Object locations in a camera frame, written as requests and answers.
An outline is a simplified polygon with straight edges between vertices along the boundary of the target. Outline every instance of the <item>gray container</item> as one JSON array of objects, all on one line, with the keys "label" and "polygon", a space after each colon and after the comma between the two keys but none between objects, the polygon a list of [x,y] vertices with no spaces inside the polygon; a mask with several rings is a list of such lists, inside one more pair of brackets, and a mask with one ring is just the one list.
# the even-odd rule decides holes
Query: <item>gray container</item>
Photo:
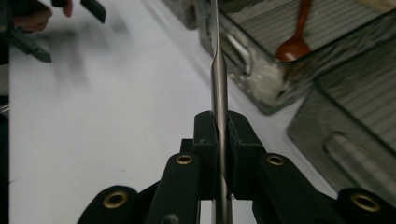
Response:
[{"label": "gray container", "polygon": [[321,75],[288,128],[336,189],[396,206],[396,38]]},{"label": "gray container", "polygon": [[[305,96],[314,78],[396,35],[396,10],[382,14],[353,0],[314,1],[304,39],[312,51],[291,63],[275,58],[294,33],[300,1],[242,1],[221,7],[222,47],[229,76],[265,115]],[[212,51],[210,4],[196,0],[200,41]]]}]

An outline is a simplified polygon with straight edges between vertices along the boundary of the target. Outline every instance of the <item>clear plastic container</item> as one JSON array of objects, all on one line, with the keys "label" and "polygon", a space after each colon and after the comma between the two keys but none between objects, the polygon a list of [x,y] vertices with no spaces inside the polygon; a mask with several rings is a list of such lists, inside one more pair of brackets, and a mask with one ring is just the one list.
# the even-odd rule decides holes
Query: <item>clear plastic container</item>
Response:
[{"label": "clear plastic container", "polygon": [[319,76],[288,133],[336,189],[396,205],[396,38]]},{"label": "clear plastic container", "polygon": [[[396,10],[381,13],[353,0],[314,1],[304,29],[312,51],[282,63],[275,52],[294,33],[300,1],[239,2],[220,5],[223,52],[229,76],[265,115],[305,96],[317,75],[396,35]],[[195,5],[201,43],[211,52],[210,3]]]}]

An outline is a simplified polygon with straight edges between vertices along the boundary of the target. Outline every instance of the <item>metal rod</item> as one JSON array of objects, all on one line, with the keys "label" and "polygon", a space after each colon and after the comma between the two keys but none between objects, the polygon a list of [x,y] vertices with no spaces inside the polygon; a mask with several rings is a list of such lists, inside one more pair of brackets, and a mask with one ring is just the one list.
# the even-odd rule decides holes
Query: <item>metal rod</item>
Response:
[{"label": "metal rod", "polygon": [[221,52],[219,34],[218,0],[212,2],[212,46],[214,60],[211,67],[212,79],[212,111],[219,129],[219,176],[216,199],[212,206],[212,223],[233,223],[231,193],[227,188],[227,153],[228,149],[228,98],[227,98],[227,68]]}]

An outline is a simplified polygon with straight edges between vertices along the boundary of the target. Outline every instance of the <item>white table surface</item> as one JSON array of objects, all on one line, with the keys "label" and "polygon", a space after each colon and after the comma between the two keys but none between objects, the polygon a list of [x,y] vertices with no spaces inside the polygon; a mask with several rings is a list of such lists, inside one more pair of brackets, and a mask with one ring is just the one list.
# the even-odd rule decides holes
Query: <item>white table surface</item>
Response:
[{"label": "white table surface", "polygon": [[[75,1],[55,8],[41,63],[11,49],[10,223],[76,223],[103,189],[140,191],[161,178],[193,118],[209,110],[211,57],[160,0],[101,0],[106,24]],[[301,102],[271,117],[229,81],[230,110],[244,114],[267,151],[291,158],[314,186],[333,190],[286,136]],[[208,202],[201,223],[210,223]],[[255,223],[251,202],[234,223]]]}]

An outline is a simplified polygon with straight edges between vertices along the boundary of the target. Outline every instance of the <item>brass screw hole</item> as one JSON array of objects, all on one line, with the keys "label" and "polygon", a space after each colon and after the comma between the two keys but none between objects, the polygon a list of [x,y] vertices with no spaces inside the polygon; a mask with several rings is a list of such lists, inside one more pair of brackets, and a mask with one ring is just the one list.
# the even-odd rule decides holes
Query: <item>brass screw hole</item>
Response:
[{"label": "brass screw hole", "polygon": [[269,156],[267,157],[267,161],[273,165],[283,165],[285,164],[285,161],[278,156]]},{"label": "brass screw hole", "polygon": [[168,214],[163,217],[161,224],[178,224],[178,217],[174,214]]},{"label": "brass screw hole", "polygon": [[192,163],[192,157],[186,156],[186,155],[178,156],[176,158],[176,162],[180,165],[187,165],[187,164]]},{"label": "brass screw hole", "polygon": [[128,193],[125,190],[117,190],[105,197],[103,206],[106,208],[118,208],[128,201]]},{"label": "brass screw hole", "polygon": [[369,211],[369,212],[378,212],[381,210],[381,206],[375,200],[370,198],[364,194],[353,194],[350,196],[350,199],[354,204],[356,204],[359,208]]}]

